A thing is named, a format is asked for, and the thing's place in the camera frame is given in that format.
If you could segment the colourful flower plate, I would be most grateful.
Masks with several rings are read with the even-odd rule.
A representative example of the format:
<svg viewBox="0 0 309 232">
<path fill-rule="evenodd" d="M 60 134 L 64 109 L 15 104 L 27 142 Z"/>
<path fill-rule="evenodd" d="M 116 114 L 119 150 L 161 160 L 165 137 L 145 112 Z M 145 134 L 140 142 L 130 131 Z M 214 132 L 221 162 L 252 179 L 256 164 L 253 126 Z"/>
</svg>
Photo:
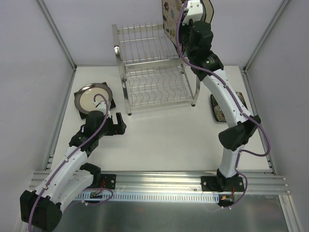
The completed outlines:
<svg viewBox="0 0 309 232">
<path fill-rule="evenodd" d="M 162 0 L 163 28 L 166 36 L 176 45 L 176 27 L 183 0 Z"/>
</svg>

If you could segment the white square plate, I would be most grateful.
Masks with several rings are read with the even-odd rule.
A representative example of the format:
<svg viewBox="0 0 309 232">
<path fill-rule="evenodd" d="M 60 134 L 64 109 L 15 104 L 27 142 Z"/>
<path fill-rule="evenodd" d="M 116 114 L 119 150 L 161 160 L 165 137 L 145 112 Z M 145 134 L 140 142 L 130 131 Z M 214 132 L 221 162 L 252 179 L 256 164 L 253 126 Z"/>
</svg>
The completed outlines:
<svg viewBox="0 0 309 232">
<path fill-rule="evenodd" d="M 203 3 L 206 11 L 205 21 L 210 24 L 214 15 L 214 7 L 211 0 L 204 0 Z"/>
</svg>

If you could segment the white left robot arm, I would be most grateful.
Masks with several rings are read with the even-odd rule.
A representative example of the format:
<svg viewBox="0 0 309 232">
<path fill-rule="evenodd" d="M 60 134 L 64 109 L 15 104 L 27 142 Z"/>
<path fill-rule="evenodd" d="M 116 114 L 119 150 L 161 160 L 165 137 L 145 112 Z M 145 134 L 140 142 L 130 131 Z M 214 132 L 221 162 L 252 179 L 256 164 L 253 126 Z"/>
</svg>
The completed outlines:
<svg viewBox="0 0 309 232">
<path fill-rule="evenodd" d="M 87 187 L 98 188 L 101 169 L 87 162 L 103 136 L 123 135 L 126 124 L 121 113 L 117 122 L 102 111 L 91 111 L 85 123 L 72 136 L 69 146 L 50 174 L 32 191 L 25 190 L 20 196 L 21 220 L 28 230 L 36 227 L 45 232 L 53 231 L 62 214 L 75 197 Z"/>
</svg>

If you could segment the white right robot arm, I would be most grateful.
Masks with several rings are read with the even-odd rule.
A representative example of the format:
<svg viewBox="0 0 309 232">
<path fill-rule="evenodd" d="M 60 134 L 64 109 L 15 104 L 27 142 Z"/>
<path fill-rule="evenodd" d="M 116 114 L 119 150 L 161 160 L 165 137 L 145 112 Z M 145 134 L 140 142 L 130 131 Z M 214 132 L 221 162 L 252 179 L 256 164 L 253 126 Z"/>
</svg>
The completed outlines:
<svg viewBox="0 0 309 232">
<path fill-rule="evenodd" d="M 250 113 L 230 86 L 224 65 L 211 50 L 213 32 L 209 23 L 193 20 L 188 24 L 179 22 L 176 36 L 179 51 L 187 55 L 184 61 L 212 93 L 228 125 L 218 135 L 224 147 L 223 156 L 216 180 L 209 183 L 210 187 L 217 186 L 220 190 L 227 191 L 239 176 L 236 170 L 239 152 L 253 136 L 261 119 Z"/>
</svg>

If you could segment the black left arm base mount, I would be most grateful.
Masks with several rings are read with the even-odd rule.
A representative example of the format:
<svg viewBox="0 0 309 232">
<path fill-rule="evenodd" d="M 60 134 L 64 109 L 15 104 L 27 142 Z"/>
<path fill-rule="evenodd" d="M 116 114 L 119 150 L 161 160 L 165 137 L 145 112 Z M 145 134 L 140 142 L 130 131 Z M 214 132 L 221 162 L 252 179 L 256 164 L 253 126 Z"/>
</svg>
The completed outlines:
<svg viewBox="0 0 309 232">
<path fill-rule="evenodd" d="M 93 183 L 88 188 L 107 188 L 113 190 L 116 186 L 116 178 L 116 174 L 101 174 L 101 177 L 97 176 L 94 178 Z"/>
</svg>

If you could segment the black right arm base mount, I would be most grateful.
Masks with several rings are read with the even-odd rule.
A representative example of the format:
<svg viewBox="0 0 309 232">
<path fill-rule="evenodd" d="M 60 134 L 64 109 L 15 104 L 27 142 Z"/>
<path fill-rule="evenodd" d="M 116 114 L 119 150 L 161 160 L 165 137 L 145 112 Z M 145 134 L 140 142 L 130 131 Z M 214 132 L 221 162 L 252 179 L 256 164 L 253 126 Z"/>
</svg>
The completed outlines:
<svg viewBox="0 0 309 232">
<path fill-rule="evenodd" d="M 219 169 L 217 169 L 216 175 L 202 176 L 201 188 L 206 192 L 244 192 L 244 183 L 241 176 L 238 173 L 232 177 L 225 177 Z"/>
</svg>

